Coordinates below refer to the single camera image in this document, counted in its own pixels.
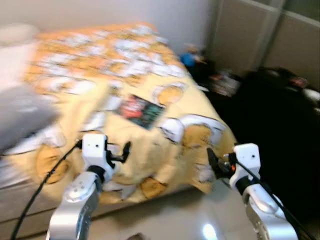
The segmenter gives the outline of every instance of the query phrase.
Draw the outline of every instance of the white wall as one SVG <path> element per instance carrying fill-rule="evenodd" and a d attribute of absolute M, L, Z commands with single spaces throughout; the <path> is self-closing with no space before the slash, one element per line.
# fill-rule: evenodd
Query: white wall
<path fill-rule="evenodd" d="M 203 46 L 211 0 L 0 0 L 0 26 L 30 23 L 45 32 L 94 25 L 149 22 L 180 54 L 184 43 Z"/>

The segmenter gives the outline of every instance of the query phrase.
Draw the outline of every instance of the yellow bedspread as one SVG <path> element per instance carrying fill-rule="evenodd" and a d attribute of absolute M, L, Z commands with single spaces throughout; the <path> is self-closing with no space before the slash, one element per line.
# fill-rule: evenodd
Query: yellow bedspread
<path fill-rule="evenodd" d="M 206 149 L 221 156 L 235 139 L 152 26 L 99 26 L 43 33 L 39 40 L 25 82 L 61 114 L 7 151 L 16 166 L 39 182 L 76 139 L 98 132 L 116 154 L 131 141 L 126 163 L 117 163 L 103 186 L 102 203 L 141 202 L 180 184 L 212 189 Z M 59 200 L 81 171 L 75 150 L 43 191 Z"/>

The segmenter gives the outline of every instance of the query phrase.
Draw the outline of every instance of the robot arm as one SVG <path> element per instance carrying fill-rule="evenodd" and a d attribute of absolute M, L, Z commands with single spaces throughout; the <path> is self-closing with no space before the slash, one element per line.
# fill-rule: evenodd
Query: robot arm
<path fill-rule="evenodd" d="M 260 178 L 260 156 L 258 146 L 249 143 L 237 145 L 233 153 L 227 154 L 229 162 L 218 160 L 208 148 L 210 165 L 217 178 L 230 178 L 230 187 L 241 195 L 246 214 L 259 240 L 297 240 L 295 229 L 286 219 L 282 209 L 267 191 L 257 183 L 238 162 Z"/>
<path fill-rule="evenodd" d="M 112 179 L 117 167 L 113 161 L 125 162 L 128 142 L 122 156 L 113 156 L 103 134 L 85 134 L 82 139 L 84 170 L 65 189 L 61 204 L 51 216 L 46 240 L 86 240 L 91 214 L 99 203 L 102 184 Z"/>
<path fill-rule="evenodd" d="M 84 170 L 64 191 L 60 206 L 54 211 L 46 240 L 86 240 L 91 214 L 98 206 L 102 184 L 110 181 L 117 167 L 113 161 L 125 162 L 130 149 L 128 142 L 122 156 L 113 156 L 107 149 L 108 139 L 102 134 L 85 134 L 82 139 Z M 229 162 L 218 160 L 208 148 L 209 163 L 217 178 L 230 178 L 232 189 L 239 191 L 246 214 L 259 240 L 297 240 L 297 234 L 282 209 L 239 165 L 259 176 L 258 146 L 252 143 L 237 145 Z"/>

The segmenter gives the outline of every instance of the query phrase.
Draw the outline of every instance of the cartoon character print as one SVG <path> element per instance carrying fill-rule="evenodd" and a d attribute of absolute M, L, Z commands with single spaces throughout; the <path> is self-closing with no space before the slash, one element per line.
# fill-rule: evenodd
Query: cartoon character print
<path fill-rule="evenodd" d="M 153 29 L 149 26 L 139 24 L 135 28 L 131 30 L 132 33 L 139 35 L 139 36 L 146 36 L 151 35 L 154 33 Z"/>
<path fill-rule="evenodd" d="M 39 52 L 51 53 L 67 53 L 70 47 L 66 46 L 62 39 L 44 40 L 39 44 Z"/>
<path fill-rule="evenodd" d="M 145 75 L 149 72 L 151 64 L 147 61 L 134 60 L 130 62 L 127 69 L 125 70 L 129 75 Z"/>
<path fill-rule="evenodd" d="M 122 87 L 123 83 L 119 80 L 112 80 L 110 82 L 111 90 L 107 100 L 101 108 L 102 111 L 114 111 L 118 109 L 118 107 L 122 103 L 122 98 L 120 94 Z"/>
<path fill-rule="evenodd" d="M 130 62 L 123 59 L 110 60 L 105 67 L 102 68 L 102 73 L 117 77 L 128 77 L 129 74 L 125 70 Z"/>
<path fill-rule="evenodd" d="M 66 139 L 60 126 L 53 124 L 25 137 L 16 146 L 7 150 L 4 155 L 28 153 L 38 149 L 41 144 L 57 148 L 64 146 L 66 144 Z"/>
<path fill-rule="evenodd" d="M 190 149 L 218 144 L 226 127 L 213 118 L 189 114 L 167 118 L 160 128 L 166 138 Z"/>
<path fill-rule="evenodd" d="M 143 60 L 149 61 L 149 44 L 143 41 L 133 39 L 119 39 L 114 45 L 115 52 L 125 60 Z"/>
<path fill-rule="evenodd" d="M 178 101 L 186 88 L 187 85 L 183 82 L 173 82 L 158 86 L 152 93 L 152 99 L 156 104 L 168 106 Z"/>
<path fill-rule="evenodd" d="M 140 184 L 140 189 L 147 199 L 152 199 L 163 193 L 167 189 L 167 185 L 150 176 Z"/>
<path fill-rule="evenodd" d="M 92 113 L 89 119 L 85 122 L 81 132 L 87 131 L 103 131 L 106 122 L 106 114 L 103 111 L 96 111 Z"/>
<path fill-rule="evenodd" d="M 89 56 L 102 56 L 106 50 L 106 47 L 102 44 L 89 45 L 86 48 L 86 52 Z"/>
<path fill-rule="evenodd" d="M 65 67 L 74 77 L 95 77 L 101 73 L 106 60 L 97 55 L 79 56 L 71 60 Z"/>
<path fill-rule="evenodd" d="M 82 95 L 92 90 L 96 83 L 85 79 L 72 77 L 43 77 L 33 84 L 35 91 L 39 94 L 47 93 L 68 93 Z"/>
<path fill-rule="evenodd" d="M 99 29 L 99 30 L 96 30 L 93 32 L 91 39 L 94 42 L 98 42 L 98 41 L 106 39 L 109 35 L 110 35 L 109 31 L 106 31 L 104 29 Z"/>
<path fill-rule="evenodd" d="M 168 49 L 168 47 L 165 44 L 159 41 L 156 41 L 154 44 L 152 44 L 150 46 L 150 50 L 154 53 L 163 54 L 163 55 L 171 53 L 171 50 Z"/>
<path fill-rule="evenodd" d="M 70 76 L 71 75 L 70 71 L 66 67 L 58 64 L 52 64 L 46 67 L 45 73 L 51 76 Z"/>
<path fill-rule="evenodd" d="M 161 36 L 156 36 L 155 42 L 163 44 L 163 45 L 168 45 L 168 43 L 169 43 L 168 39 L 166 39 L 165 37 L 161 37 Z"/>
<path fill-rule="evenodd" d="M 153 65 L 151 66 L 151 72 L 162 76 L 174 76 L 177 78 L 183 78 L 186 76 L 186 71 L 181 67 L 181 64 L 171 54 L 153 53 L 151 56 Z"/>
<path fill-rule="evenodd" d="M 122 60 L 127 60 L 127 57 L 122 55 L 122 54 L 119 54 L 113 47 L 111 48 L 108 48 L 103 57 L 105 59 L 109 59 L 109 60 L 114 60 L 114 59 L 122 59 Z"/>
<path fill-rule="evenodd" d="M 140 47 L 136 50 L 135 58 L 138 60 L 151 62 L 154 53 L 149 48 Z"/>
<path fill-rule="evenodd" d="M 138 87 L 141 84 L 144 83 L 144 81 L 146 80 L 146 76 L 139 74 L 139 75 L 130 75 L 128 77 L 124 78 L 124 82 L 129 84 L 132 87 Z"/>
<path fill-rule="evenodd" d="M 210 165 L 195 164 L 196 179 L 200 183 L 212 183 L 215 180 L 215 174 Z"/>
<path fill-rule="evenodd" d="M 123 201 L 136 191 L 137 185 L 123 185 L 111 180 L 103 184 L 102 189 L 104 192 L 119 192 L 121 200 Z"/>
<path fill-rule="evenodd" d="M 33 84 L 42 78 L 44 74 L 45 69 L 43 67 L 36 65 L 35 63 L 31 63 L 24 76 L 24 81 L 29 84 Z"/>
<path fill-rule="evenodd" d="M 116 34 L 118 39 L 125 39 L 125 40 L 135 40 L 136 34 L 132 32 L 130 29 L 125 29 L 118 34 Z"/>
<path fill-rule="evenodd" d="M 51 65 L 62 65 L 66 64 L 70 60 L 75 59 L 77 56 L 69 54 L 69 53 L 52 53 L 46 57 L 44 57 L 38 65 L 44 68 L 48 68 Z"/>
<path fill-rule="evenodd" d="M 59 147 L 66 144 L 60 126 L 50 125 L 23 140 L 16 146 L 7 150 L 4 155 L 17 155 L 32 152 L 38 149 L 35 165 L 39 178 L 43 179 L 61 157 Z M 59 181 L 68 169 L 68 163 L 64 161 L 49 178 L 48 184 Z"/>
<path fill-rule="evenodd" d="M 88 44 L 92 42 L 92 40 L 90 36 L 86 34 L 74 32 L 74 33 L 71 33 L 69 36 L 66 36 L 65 38 L 63 38 L 61 42 L 68 47 L 76 48 L 81 45 Z"/>
<path fill-rule="evenodd" d="M 48 172 L 59 161 L 62 152 L 59 148 L 52 145 L 43 144 L 38 150 L 35 158 L 35 169 L 40 179 L 44 179 Z M 68 170 L 69 165 L 67 161 L 63 161 L 54 171 L 54 174 L 47 180 L 47 184 L 53 184 L 63 178 L 65 172 Z"/>

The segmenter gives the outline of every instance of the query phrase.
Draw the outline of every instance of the gray pillow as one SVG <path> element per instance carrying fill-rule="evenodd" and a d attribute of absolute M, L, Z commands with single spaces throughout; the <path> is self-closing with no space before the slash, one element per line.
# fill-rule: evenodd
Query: gray pillow
<path fill-rule="evenodd" d="M 58 112 L 27 85 L 0 92 L 0 155 L 57 116 Z"/>

